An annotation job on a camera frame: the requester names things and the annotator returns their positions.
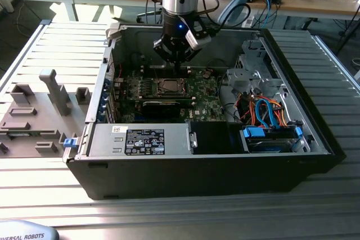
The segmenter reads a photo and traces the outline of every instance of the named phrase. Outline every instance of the electronic device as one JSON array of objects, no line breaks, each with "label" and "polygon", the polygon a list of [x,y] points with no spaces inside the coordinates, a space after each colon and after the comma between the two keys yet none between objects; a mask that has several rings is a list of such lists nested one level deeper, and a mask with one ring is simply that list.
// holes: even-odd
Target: electronic device
[{"label": "electronic device", "polygon": [[[191,61],[198,52],[210,43],[212,37],[225,25],[230,16],[238,17],[247,0],[215,0],[216,6],[198,11],[198,0],[152,0],[163,5],[163,33],[154,42],[154,50],[166,62],[174,65],[176,71],[180,64]],[[220,28],[209,28],[200,15],[220,12],[216,20]]]},{"label": "electronic device", "polygon": [[90,198],[286,192],[345,157],[282,52],[295,48],[274,40],[297,48],[295,33],[222,30],[174,73],[147,42],[161,31],[108,31],[102,65],[121,76],[100,68],[84,132],[64,143]]}]

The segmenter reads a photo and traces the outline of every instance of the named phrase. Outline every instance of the warning label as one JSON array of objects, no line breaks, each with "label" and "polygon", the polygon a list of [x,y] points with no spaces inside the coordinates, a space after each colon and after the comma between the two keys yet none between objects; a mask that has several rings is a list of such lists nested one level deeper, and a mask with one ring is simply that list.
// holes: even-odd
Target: warning label
[{"label": "warning label", "polygon": [[164,155],[165,137],[163,129],[128,129],[126,150],[128,156]]}]

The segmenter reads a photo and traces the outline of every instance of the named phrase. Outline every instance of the slotted metal surface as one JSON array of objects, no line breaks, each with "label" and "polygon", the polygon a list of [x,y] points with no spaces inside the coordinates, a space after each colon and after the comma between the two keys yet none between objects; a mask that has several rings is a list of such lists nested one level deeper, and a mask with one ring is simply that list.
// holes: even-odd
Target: slotted metal surface
[{"label": "slotted metal surface", "polygon": [[[313,73],[340,74],[337,63],[324,53],[319,60],[319,46],[308,33],[281,31],[273,35],[282,40],[279,44],[289,54],[289,48],[316,49],[316,57],[295,58],[293,68],[305,82],[323,83],[321,87],[307,86],[307,90],[315,103],[330,108],[324,117],[348,155],[342,164],[327,174],[310,177],[287,194],[92,201],[59,158],[0,159],[0,220],[26,219],[54,226],[61,239],[68,240],[360,239],[360,138],[355,131],[360,119],[355,115],[358,93],[346,78],[336,80],[345,87],[326,87],[332,79],[307,77]],[[310,59],[321,64],[305,65]],[[74,60],[74,67],[92,67],[79,66],[79,61]],[[25,71],[31,75],[36,69]],[[338,99],[356,109],[352,115],[337,112],[344,106]],[[351,128],[354,131],[347,137],[346,130]],[[236,176],[229,177],[235,184]]]},{"label": "slotted metal surface", "polygon": [[281,51],[347,151],[349,143],[360,137],[359,85],[322,41],[307,31],[271,30],[271,34],[275,41],[281,41]]}]

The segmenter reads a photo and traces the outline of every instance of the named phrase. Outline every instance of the blue clip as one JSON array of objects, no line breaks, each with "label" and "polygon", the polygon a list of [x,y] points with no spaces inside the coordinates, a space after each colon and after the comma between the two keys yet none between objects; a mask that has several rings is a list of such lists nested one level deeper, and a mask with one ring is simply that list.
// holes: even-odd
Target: blue clip
[{"label": "blue clip", "polygon": [[68,138],[64,140],[64,147],[77,148],[77,139],[76,138]]},{"label": "blue clip", "polygon": [[295,128],[295,132],[296,132],[296,134],[298,135],[299,138],[303,136],[303,131],[302,131],[301,127],[297,126]]},{"label": "blue clip", "polygon": [[263,128],[258,127],[248,127],[244,129],[244,137],[265,137],[265,132]]}]

